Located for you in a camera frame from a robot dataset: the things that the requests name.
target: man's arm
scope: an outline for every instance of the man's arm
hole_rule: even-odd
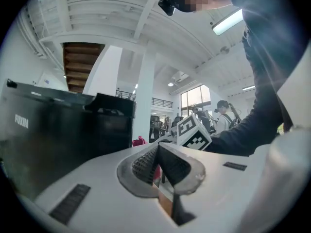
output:
[[[212,137],[213,142],[206,149],[209,152],[249,156],[258,146],[271,143],[283,122],[276,93],[261,59],[247,42],[247,33],[242,42],[254,74],[254,109],[236,127]]]

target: black camera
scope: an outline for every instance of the black camera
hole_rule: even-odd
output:
[[[175,9],[186,13],[195,11],[195,7],[192,8],[190,4],[185,4],[185,0],[160,0],[158,5],[170,17],[174,14]]]
[[[172,0],[160,0],[158,5],[168,16],[171,17],[174,14],[175,7]]]

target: balcony railing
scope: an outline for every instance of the balcony railing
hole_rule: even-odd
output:
[[[135,101],[136,94],[117,90],[116,97],[122,98],[122,99],[130,99],[132,101]],[[156,99],[156,98],[151,99],[151,105],[161,106],[161,107],[166,107],[166,108],[173,108],[173,102],[165,101],[162,99]]]
[[[130,99],[132,101],[135,100],[136,95],[130,92],[126,92],[126,91],[116,91],[116,97],[117,98],[122,98],[122,99]]]
[[[166,108],[173,108],[173,102],[170,101],[165,101],[162,99],[151,99],[151,105],[156,105],[156,106],[161,106],[161,107],[166,107]]]

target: wooden staircase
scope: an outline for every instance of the wooden staircase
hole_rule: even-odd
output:
[[[82,93],[87,78],[104,45],[72,42],[63,44],[64,69],[68,90]]]

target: dark jacket sleeve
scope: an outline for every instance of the dark jacket sleeve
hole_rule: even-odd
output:
[[[247,33],[242,39],[245,55],[249,61],[256,86],[254,109],[242,122],[229,131],[212,137],[206,151],[222,154],[248,156],[263,144],[269,144],[283,122],[282,113],[263,63],[247,42]]]
[[[235,128],[212,138],[206,151],[248,156],[269,144],[290,118],[276,92],[299,62],[308,38],[287,0],[232,0],[243,9],[242,42],[254,74],[254,109]]]

